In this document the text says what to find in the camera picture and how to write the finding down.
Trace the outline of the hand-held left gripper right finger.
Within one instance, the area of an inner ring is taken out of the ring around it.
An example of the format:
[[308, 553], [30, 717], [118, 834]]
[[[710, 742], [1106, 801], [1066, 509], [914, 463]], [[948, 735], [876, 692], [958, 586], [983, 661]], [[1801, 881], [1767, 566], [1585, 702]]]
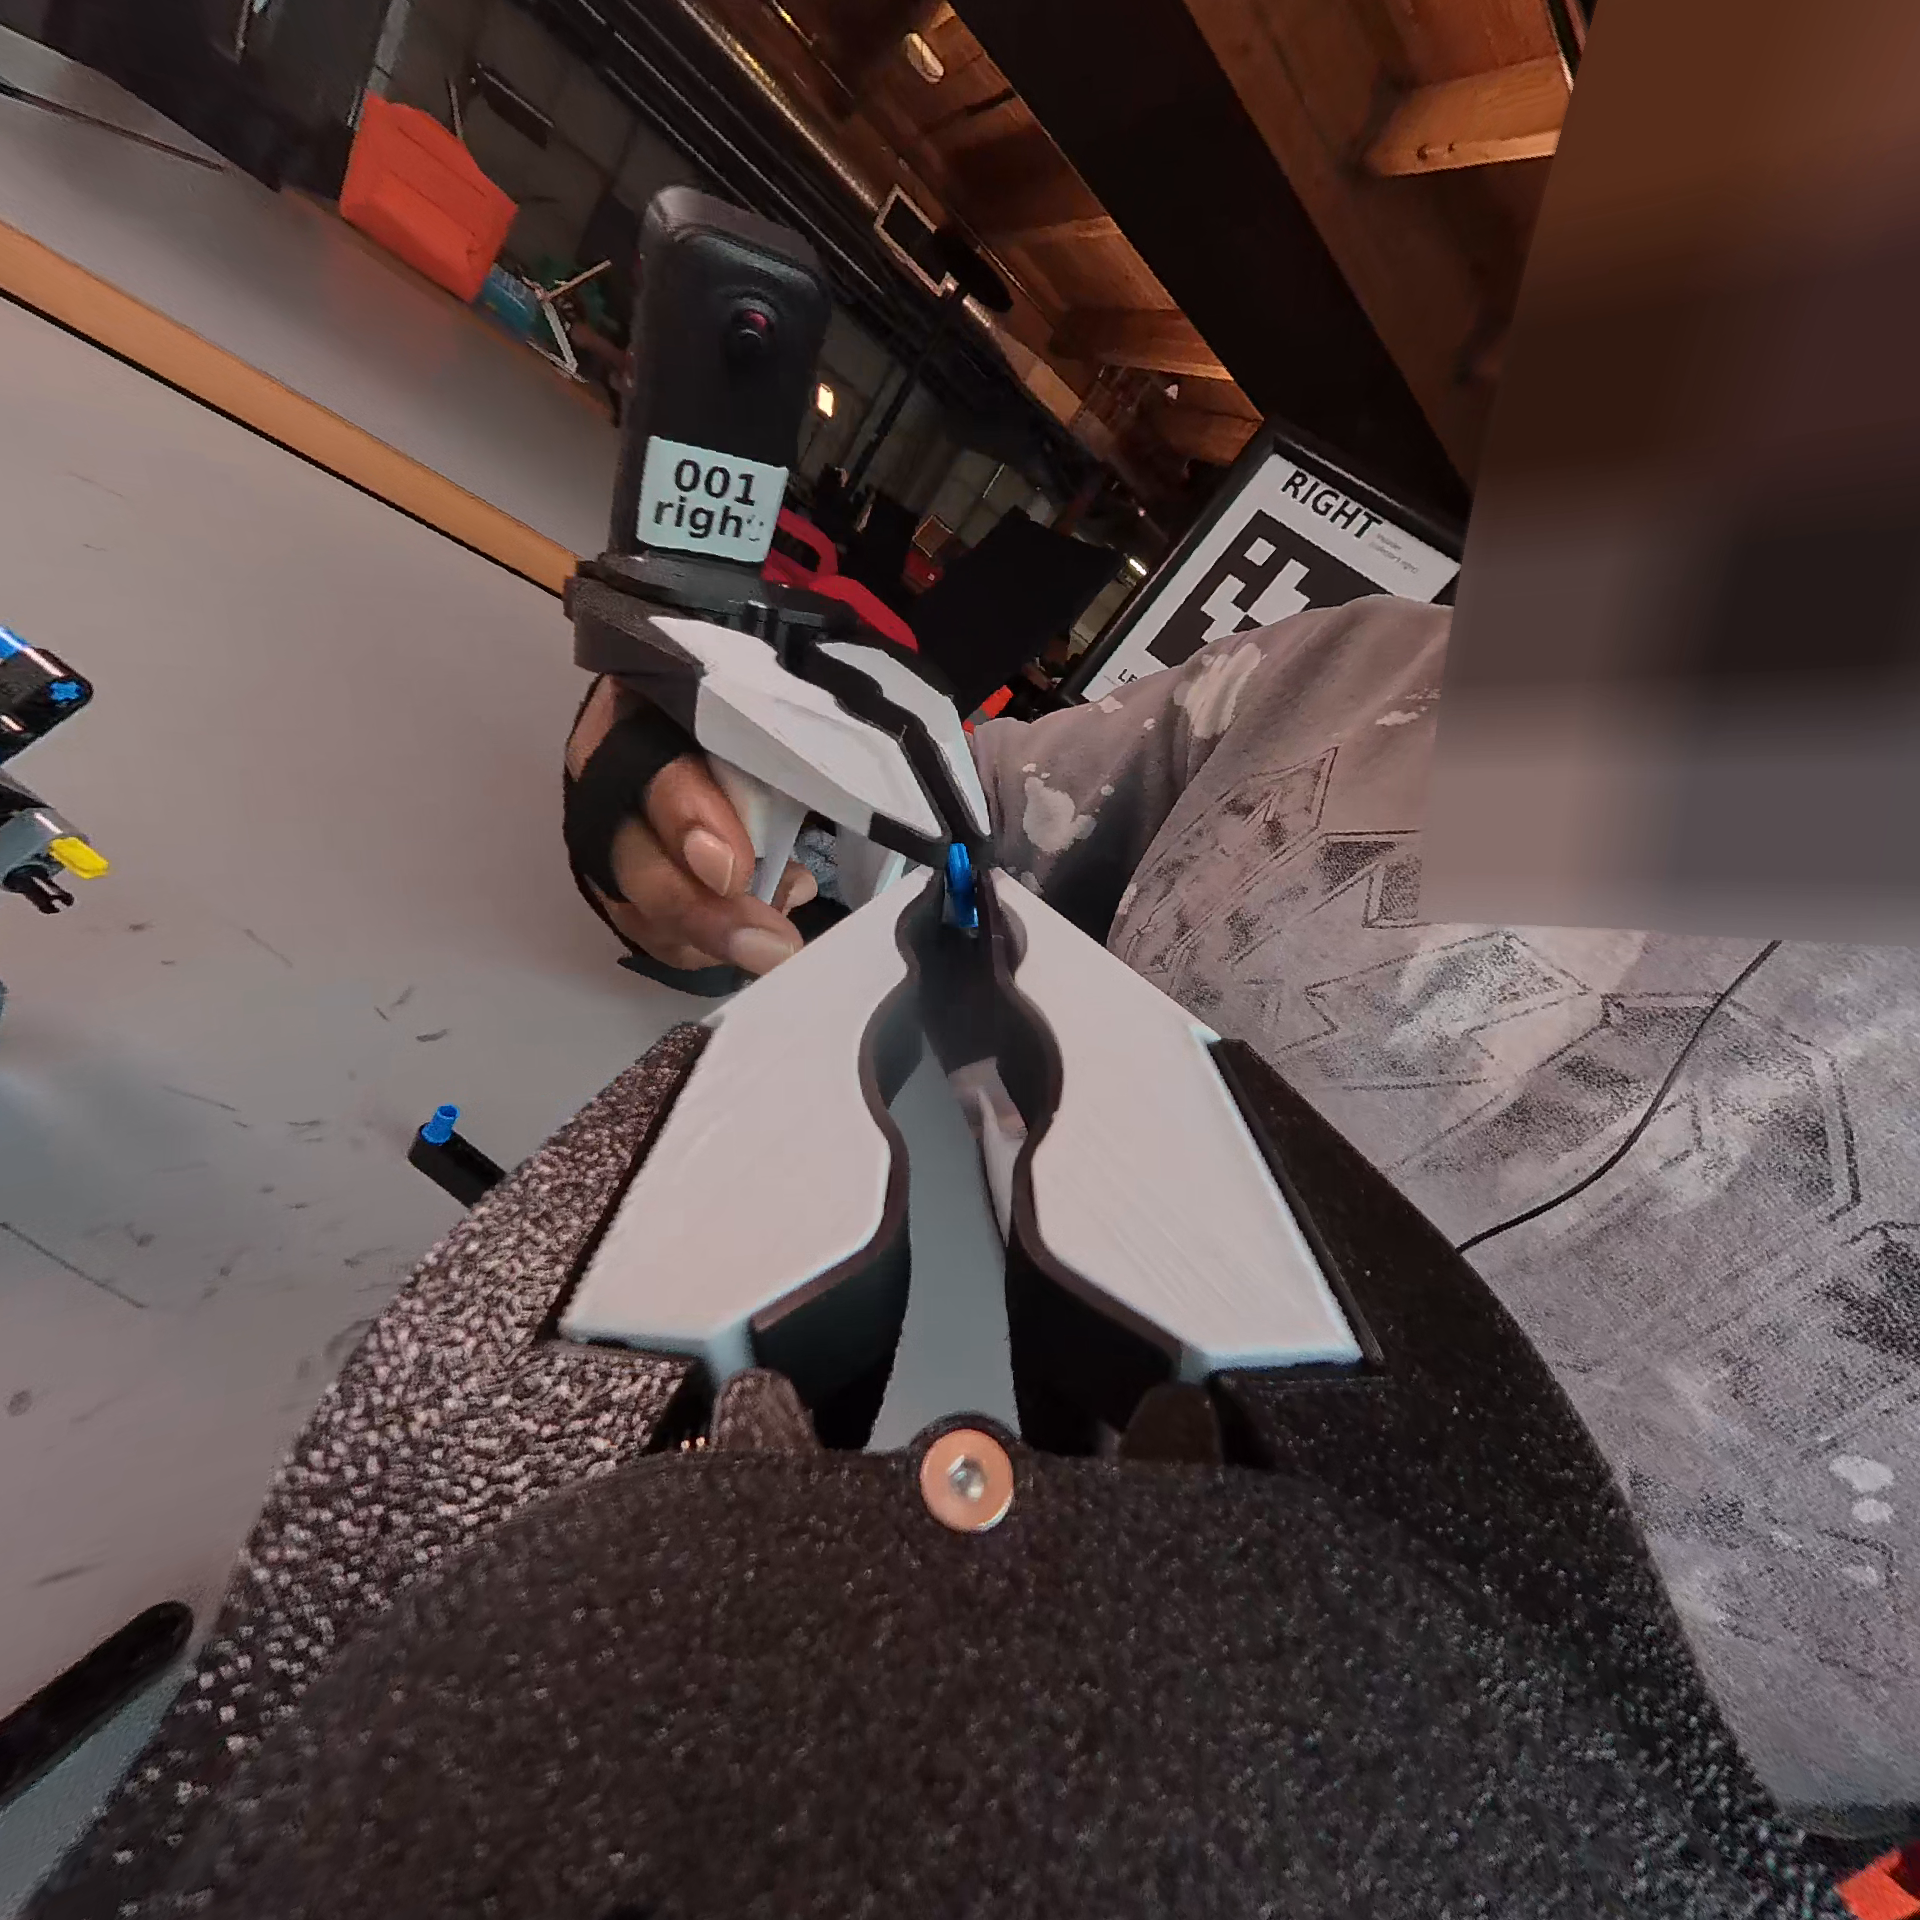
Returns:
[[1004, 873], [979, 916], [1002, 943], [977, 1145], [1017, 1366], [1050, 1384], [1357, 1369], [1215, 1033]]

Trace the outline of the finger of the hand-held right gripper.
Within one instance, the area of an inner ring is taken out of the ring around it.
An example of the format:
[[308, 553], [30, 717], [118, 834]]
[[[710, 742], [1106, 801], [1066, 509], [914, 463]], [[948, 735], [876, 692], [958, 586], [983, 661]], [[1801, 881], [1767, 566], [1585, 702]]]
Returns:
[[764, 640], [687, 616], [657, 616], [653, 632], [702, 669], [691, 732], [710, 757], [874, 841], [881, 830], [946, 838], [895, 735], [789, 672]]
[[884, 640], [815, 640], [809, 644], [809, 674], [852, 714], [895, 735], [941, 820], [918, 836], [987, 842], [991, 818], [969, 734], [916, 655]]

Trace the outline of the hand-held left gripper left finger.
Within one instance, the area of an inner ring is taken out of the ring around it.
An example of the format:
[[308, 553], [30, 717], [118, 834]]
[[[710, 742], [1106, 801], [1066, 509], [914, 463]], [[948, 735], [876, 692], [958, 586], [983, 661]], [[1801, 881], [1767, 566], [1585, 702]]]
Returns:
[[559, 1330], [710, 1381], [884, 1370], [906, 1319], [906, 1148], [887, 1088], [918, 1028], [909, 873], [705, 1021], [705, 1047], [566, 1297]]

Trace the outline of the black toy brick beam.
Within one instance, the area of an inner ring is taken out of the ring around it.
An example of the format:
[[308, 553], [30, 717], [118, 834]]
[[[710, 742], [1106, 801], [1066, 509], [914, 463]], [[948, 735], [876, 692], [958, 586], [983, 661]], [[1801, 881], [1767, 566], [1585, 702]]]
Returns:
[[918, 1010], [945, 1071], [995, 1062], [1006, 1026], [1004, 940], [985, 904], [962, 928], [946, 902], [918, 937]]
[[492, 1160], [458, 1129], [418, 1129], [407, 1148], [407, 1160], [438, 1186], [462, 1208], [474, 1208], [507, 1178], [507, 1169]]

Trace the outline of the person's right forearm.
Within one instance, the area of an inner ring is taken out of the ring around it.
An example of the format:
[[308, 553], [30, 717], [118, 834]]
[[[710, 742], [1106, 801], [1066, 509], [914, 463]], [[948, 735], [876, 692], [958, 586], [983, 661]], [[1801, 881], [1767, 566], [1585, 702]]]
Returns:
[[974, 734], [991, 861], [1159, 978], [1258, 975], [1348, 888], [1417, 925], [1452, 607], [1372, 593]]

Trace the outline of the person's right hand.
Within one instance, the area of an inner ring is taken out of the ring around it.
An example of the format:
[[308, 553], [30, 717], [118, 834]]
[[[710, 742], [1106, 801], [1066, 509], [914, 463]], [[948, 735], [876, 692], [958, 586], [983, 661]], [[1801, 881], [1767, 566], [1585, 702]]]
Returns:
[[756, 898], [753, 838], [693, 737], [636, 690], [595, 679], [562, 761], [566, 865], [631, 972], [719, 999], [845, 916], [821, 847]]

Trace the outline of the orange crate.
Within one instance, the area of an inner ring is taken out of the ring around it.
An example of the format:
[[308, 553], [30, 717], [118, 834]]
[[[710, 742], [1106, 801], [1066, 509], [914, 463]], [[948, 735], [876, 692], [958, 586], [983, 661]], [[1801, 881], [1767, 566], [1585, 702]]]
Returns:
[[366, 95], [351, 132], [341, 215], [463, 303], [492, 274], [518, 215], [430, 112]]

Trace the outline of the black white marker board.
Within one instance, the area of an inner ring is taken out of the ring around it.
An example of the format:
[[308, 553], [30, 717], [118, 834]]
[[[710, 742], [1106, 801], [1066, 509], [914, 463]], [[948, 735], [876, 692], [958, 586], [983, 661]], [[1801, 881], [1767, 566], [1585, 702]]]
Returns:
[[1370, 593], [1449, 606], [1463, 548], [1461, 518], [1421, 512], [1285, 423], [1261, 423], [1062, 694], [1098, 702], [1215, 640]]

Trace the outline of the grey printed sweater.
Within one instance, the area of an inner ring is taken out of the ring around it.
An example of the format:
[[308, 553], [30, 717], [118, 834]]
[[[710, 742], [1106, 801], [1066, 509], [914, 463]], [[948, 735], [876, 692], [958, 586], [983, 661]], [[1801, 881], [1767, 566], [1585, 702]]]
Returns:
[[1749, 1758], [1787, 1802], [1916, 1801], [1916, 950], [1387, 928], [1359, 890], [1247, 1039], [1452, 1241], [1565, 1384]]

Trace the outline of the toy brick model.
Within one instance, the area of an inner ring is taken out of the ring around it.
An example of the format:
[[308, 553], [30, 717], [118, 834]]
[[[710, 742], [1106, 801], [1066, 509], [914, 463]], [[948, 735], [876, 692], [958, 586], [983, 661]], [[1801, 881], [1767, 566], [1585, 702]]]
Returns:
[[110, 858], [11, 762], [82, 713], [92, 692], [74, 664], [3, 628], [3, 886], [44, 916], [70, 908], [70, 881], [107, 876]]

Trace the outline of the black plastic part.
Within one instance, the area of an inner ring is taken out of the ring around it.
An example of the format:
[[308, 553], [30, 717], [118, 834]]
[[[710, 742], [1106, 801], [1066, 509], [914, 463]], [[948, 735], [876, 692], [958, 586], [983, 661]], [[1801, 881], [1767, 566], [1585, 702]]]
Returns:
[[3, 1806], [78, 1753], [172, 1668], [191, 1631], [188, 1602], [155, 1602], [11, 1708], [3, 1716]]

